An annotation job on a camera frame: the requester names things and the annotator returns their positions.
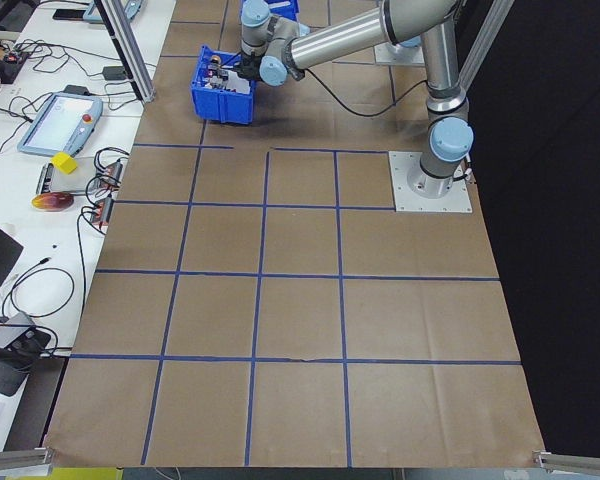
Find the yellow block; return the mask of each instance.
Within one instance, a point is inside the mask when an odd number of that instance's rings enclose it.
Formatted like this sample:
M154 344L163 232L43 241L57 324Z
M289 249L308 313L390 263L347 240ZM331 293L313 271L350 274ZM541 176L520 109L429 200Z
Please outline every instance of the yellow block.
M71 173L78 168L76 162L71 155L64 152L58 152L51 158L51 163L63 173Z
M48 477L7 477L8 480L121 480L117 468L54 468Z

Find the brown paper floor covering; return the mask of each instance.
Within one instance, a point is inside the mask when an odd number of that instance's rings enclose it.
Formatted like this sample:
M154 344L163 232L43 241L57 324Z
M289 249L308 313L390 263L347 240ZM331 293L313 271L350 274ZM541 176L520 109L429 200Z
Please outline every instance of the brown paper floor covering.
M301 0L300 20L374 3ZM387 151L421 148L424 88L369 120L311 78L259 85L252 125L203 121L195 56L239 48L238 10L178 0L46 439L58 463L530 466L475 185L473 214L393 210ZM315 71L363 111L424 76L372 51Z

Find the robotic arm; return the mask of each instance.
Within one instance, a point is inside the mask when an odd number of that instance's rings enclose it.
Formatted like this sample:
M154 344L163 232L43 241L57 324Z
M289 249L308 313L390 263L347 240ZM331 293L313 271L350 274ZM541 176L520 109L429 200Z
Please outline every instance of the robotic arm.
M382 0L380 7L319 31L271 15L264 0L247 0L242 10L241 76L271 86L290 75L381 43L397 45L421 35L429 97L429 142L420 164L409 172L419 195L440 198L473 143L468 102L460 85L453 14L458 0Z

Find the grid of blue tape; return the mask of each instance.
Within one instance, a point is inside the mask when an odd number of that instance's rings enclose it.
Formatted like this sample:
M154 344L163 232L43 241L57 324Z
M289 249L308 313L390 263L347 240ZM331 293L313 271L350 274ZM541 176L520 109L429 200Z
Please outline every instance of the grid of blue tape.
M346 337L346 318L345 318L345 280L377 280L377 281L463 281L463 282L497 282L497 277L427 277L427 276L382 276L382 275L347 275L343 270L342 256L342 228L341 228L341 211L342 210L377 210L387 211L394 210L392 207L377 207L377 206L343 206L340 205L340 181L338 173L338 153L377 153L386 154L381 151L359 151L359 150L331 150L331 149L294 149L294 148L279 148L273 150L283 151L319 151L330 152L333 155L334 181L335 181L335 205L278 205L268 203L268 187L269 187L269 171L271 162L271 153L266 154L265 172L264 172L264 192L262 203L219 203L219 202L196 202L195 188L198 178L198 168L203 150L208 148L231 149L232 147L204 147L202 141L206 131L207 122L203 124L200 145L184 146L179 145L179 148L189 148L196 150L196 167L191 183L191 189L188 201L184 202L168 202L168 201L143 201L143 200L120 200L118 203L126 204L150 204L150 205L181 205L187 207L185 224L182 232L182 240L178 254L177 267L175 270L141 270L141 269L98 269L100 274L146 274L146 275L173 275L174 283L171 293L167 321L164 329L164 337L159 355L118 355L118 354L73 354L73 358L82 359L108 359L108 360L153 360L158 362L158 371L156 375L153 398L150 410L150 416L147 424L145 443L143 448L141 464L146 464L147 455L149 452L151 433L153 422L156 413L156 405L159 396L160 381L162 376L162 367L165 361L175 362L248 362L250 364L249 376L249 392L248 392L248 411L247 411L247 426L246 440L244 450L244 465L249 466L251 456L251 432L253 425L253 405L255 401L255 382L256 382L256 366L258 363L314 363L314 364L341 364L343 374L343 397L344 397L344 417L345 417L345 445L347 465L353 466L353 454L351 450L351 419L349 414L349 385L348 385L348 365L351 364L394 364L394 365L520 365L520 361L515 360L429 360L429 359L374 359L374 358L349 358L347 355L347 337ZM136 146L152 146L160 148L173 148L172 145L159 144L136 144ZM257 207L262 208L262 223L260 235L260 250L258 259L257 272L214 272L214 271L187 271L182 269L182 259L184 256L184 247L187 238L187 229L190 224L192 215L195 214L195 207L199 206L221 206L221 207ZM306 209L332 209L336 212L336 232L337 232L337 256L338 256L338 273L337 274L287 274L287 273L265 273L263 271L264 255L266 248L266 219L267 209L270 208L306 208ZM171 317L175 305L176 292L179 279L181 276L188 275L209 275L209 276L234 276L234 277L252 277L257 279L255 311L253 319L253 338L251 344L251 356L249 357L223 357L223 356L187 356L187 355L167 355L167 340L169 336L169 328ZM300 360L294 358L283 357L259 357L257 355L258 343L258 320L260 313L260 291L262 280L264 278L326 278L338 280L339 285L339 301L340 301L340 325L341 325L341 340L342 340L342 356L341 358L322 358L313 360Z

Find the blue tape line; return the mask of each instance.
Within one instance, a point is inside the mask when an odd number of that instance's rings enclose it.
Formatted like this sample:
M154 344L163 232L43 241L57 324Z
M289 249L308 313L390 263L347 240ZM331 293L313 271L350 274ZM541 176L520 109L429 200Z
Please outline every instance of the blue tape line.
M333 148L291 148L291 147L274 147L279 152L324 152L324 153L371 153L371 154L385 154L388 155L386 150L341 150Z
M415 282L499 282L498 277L419 277L404 275L343 275L345 280L384 280L384 281L415 281Z
M129 205L193 205L194 207L233 207L233 208L262 208L261 203L225 203L225 202L185 202L184 200L116 200L116 203ZM299 204L271 204L267 208L297 208L306 210L335 210L335 205L299 205ZM341 206L341 210L378 210L395 211L393 207L371 207L371 206Z
M220 44L222 43L222 34L224 33L224 27L227 24L227 11L229 10L229 0L226 0L224 4L224 14L222 15L222 25L220 26L220 36L218 37L218 50L220 50Z
M160 55L160 58L198 58L200 55L176 55L176 54L165 54Z
M349 412L349 371L347 368L347 325L344 308L344 279L342 265L342 225L340 221L340 185L338 175L338 154L333 154L333 173L335 178L335 196L336 196L336 232L338 236L338 290L340 296L340 331L342 334L342 376L344 388L344 424L345 424L345 445L347 448L347 467L353 467L353 458L351 453L351 415Z
M198 22L195 20L171 20L169 23L191 23L193 25L220 25L220 22Z
M503 366L503 365L522 365L520 360L402 360L402 359L382 359L382 358L349 358L348 364L379 364L379 365L485 365L485 366Z
M265 233L267 230L267 196L269 188L269 164L271 154L267 152L264 166L264 193L262 194L262 224L260 226L260 258L258 260L258 283L256 286L255 312L253 315L253 338L251 341L251 372L249 377L249 404L247 407L247 435L244 447L244 465L251 461L251 428L253 424L253 397L255 395L256 353L258 348L258 323L260 320L260 295L262 291L262 271L264 269Z
M208 275L217 277L262 277L262 278L326 278L338 279L339 275L320 273L251 273L251 272L212 272L212 271L187 271L187 270L134 270L99 268L96 273L103 274L138 274L138 275ZM378 280L397 282L499 282L498 277L419 277L419 276L391 276L391 275L342 275L344 280Z
M182 144L182 143L134 143L134 147L156 147L156 148L201 148L201 149L215 149L215 150L233 150L233 147L228 145L196 145L196 144Z
M375 63L371 62L353 62L351 60L334 60L333 63L340 65L376 65Z
M180 272L180 275L207 277L249 277L258 278L257 273L249 272Z
M222 357L209 355L145 355L116 353L72 353L82 360L152 360L170 362L255 362L255 363L318 363L346 365L450 365L450 366L522 366L520 360L427 360L402 358L286 358L286 357Z
M115 268L97 268L96 273L109 274L131 274L131 275L175 275L175 270L134 270L134 269L115 269Z
M202 127L201 137L204 136L205 127L206 127L206 121ZM200 165L200 156L201 155L202 155L202 150L198 150L198 156L196 158L196 167L195 167L195 170L193 173L193 179L191 180L191 189L189 191L189 202L191 202L193 200L193 193L196 188L196 180L198 178L198 166ZM155 419L156 405L158 403L158 393L160 391L160 381L162 379L162 367L164 365L163 358L164 358L164 355L167 350L169 329L171 327L173 308L175 306L176 294L178 291L178 282L180 280L180 269L182 268L182 259L184 257L184 250L185 250L185 245L186 245L186 240L187 240L187 232L189 230L189 221L191 218L192 208L193 207L191 205L189 205L187 207L187 214L185 216L184 226L182 228L182 239L180 241L180 251L178 253L178 263L177 263L177 267L176 267L175 277L173 280L173 288L171 290L171 299L169 300L169 309L167 311L167 321L165 322L164 333L163 333L163 337L162 337L162 347L160 350L161 358L158 362L158 371L156 374L156 381L155 381L155 384L153 387L153 398L151 399L151 410L149 413L149 420L147 421L147 431L145 434L144 447L142 449L142 459L140 461L141 465L145 465L145 463L147 461L147 455L149 453L149 444L151 442L151 434L153 432L153 422Z

